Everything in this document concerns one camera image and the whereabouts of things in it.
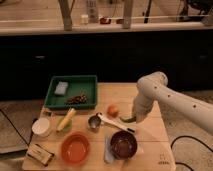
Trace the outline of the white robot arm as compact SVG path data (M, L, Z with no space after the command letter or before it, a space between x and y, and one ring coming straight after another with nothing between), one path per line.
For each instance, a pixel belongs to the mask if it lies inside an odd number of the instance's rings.
M213 135L213 105L178 93L167 87L163 72L154 72L137 81L138 94L133 100L132 116L142 122L153 108L154 101L162 102L183 114L191 122Z

